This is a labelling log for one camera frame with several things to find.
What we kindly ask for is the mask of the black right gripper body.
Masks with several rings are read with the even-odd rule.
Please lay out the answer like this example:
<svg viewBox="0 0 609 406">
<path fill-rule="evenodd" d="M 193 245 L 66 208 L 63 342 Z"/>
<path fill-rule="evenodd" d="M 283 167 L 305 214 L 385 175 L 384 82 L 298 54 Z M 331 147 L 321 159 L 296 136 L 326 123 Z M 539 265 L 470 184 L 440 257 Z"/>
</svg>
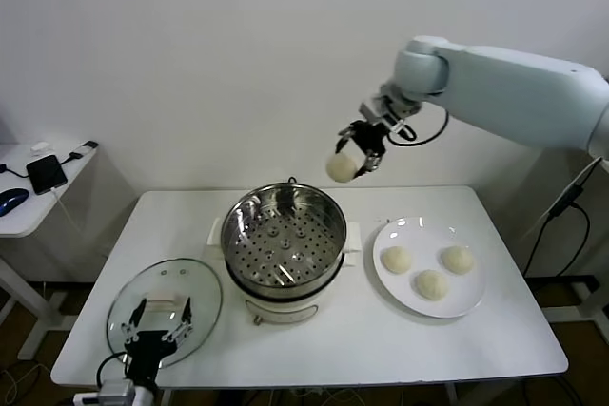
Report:
<svg viewBox="0 0 609 406">
<path fill-rule="evenodd" d="M 364 154 L 384 154 L 386 152 L 383 139 L 386 136 L 384 124 L 370 124 L 358 120 L 350 125 L 352 140 Z"/>
</svg>

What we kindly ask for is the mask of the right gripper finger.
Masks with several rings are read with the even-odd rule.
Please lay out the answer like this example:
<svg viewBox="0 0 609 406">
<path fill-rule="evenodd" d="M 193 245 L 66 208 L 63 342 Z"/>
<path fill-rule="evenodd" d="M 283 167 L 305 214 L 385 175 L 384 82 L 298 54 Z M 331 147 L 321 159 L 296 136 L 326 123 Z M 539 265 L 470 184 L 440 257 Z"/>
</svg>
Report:
<svg viewBox="0 0 609 406">
<path fill-rule="evenodd" d="M 372 150 L 367 151 L 365 154 L 365 158 L 363 160 L 363 164 L 357 170 L 354 177 L 360 178 L 367 173 L 376 171 L 379 168 L 382 159 L 383 159 L 382 154 L 378 154 Z"/>
<path fill-rule="evenodd" d="M 351 123 L 346 128 L 339 131 L 339 140 L 335 145 L 335 152 L 340 153 L 350 142 L 353 141 L 355 134 L 357 133 L 355 124 Z"/>
</svg>

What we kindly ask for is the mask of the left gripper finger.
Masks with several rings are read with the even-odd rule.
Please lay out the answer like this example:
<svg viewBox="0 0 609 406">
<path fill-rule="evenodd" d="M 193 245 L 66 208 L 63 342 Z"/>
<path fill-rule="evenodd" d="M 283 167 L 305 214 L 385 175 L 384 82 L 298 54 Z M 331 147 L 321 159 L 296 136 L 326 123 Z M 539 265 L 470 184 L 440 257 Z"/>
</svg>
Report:
<svg viewBox="0 0 609 406">
<path fill-rule="evenodd" d="M 146 310 L 146 306 L 147 300 L 141 299 L 139 304 L 131 312 L 128 321 L 121 324 L 121 331 L 126 340 L 130 340 L 135 336 L 136 330 Z"/>
<path fill-rule="evenodd" d="M 185 301 L 180 318 L 177 319 L 177 314 L 172 313 L 169 321 L 169 330 L 164 336 L 165 340 L 185 340 L 190 335 L 193 328 L 191 298 L 187 298 Z"/>
</svg>

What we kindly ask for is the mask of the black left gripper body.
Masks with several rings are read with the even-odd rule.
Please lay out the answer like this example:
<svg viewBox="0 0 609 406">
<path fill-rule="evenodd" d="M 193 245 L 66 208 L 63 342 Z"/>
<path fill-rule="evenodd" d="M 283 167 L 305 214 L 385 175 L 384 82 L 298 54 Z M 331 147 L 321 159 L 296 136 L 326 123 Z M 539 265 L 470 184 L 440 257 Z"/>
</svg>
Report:
<svg viewBox="0 0 609 406">
<path fill-rule="evenodd" d="M 130 357 L 127 378 L 155 380 L 161 361 L 177 351 L 177 343 L 167 331 L 140 331 L 125 348 Z"/>
</svg>

